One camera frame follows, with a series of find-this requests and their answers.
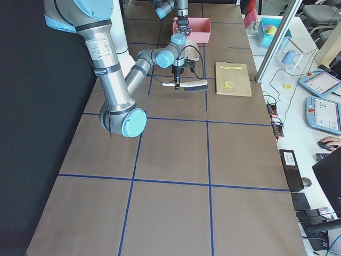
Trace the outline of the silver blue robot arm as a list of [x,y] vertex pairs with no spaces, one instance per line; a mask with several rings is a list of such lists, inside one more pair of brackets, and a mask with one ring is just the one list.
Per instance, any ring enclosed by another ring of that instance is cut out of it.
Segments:
[[189,30],[188,1],[152,1],[152,4],[161,19],[176,9],[180,32],[171,36],[165,48],[140,52],[137,62],[125,75],[122,58],[129,52],[118,1],[44,1],[48,27],[78,34],[85,41],[104,91],[100,121],[109,133],[136,137],[143,132],[147,116],[136,106],[132,94],[152,66],[168,68],[179,64],[184,55]]
[[165,18],[169,13],[176,9],[177,27],[174,31],[188,38],[192,32],[189,25],[189,8],[187,0],[151,0],[155,12],[160,19]]

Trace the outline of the person hand on mouse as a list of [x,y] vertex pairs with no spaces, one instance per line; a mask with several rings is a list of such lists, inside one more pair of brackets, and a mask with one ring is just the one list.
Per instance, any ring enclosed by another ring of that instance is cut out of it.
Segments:
[[333,136],[324,137],[323,139],[321,139],[321,142],[325,143],[329,151],[335,151],[336,149],[341,147],[340,137]]

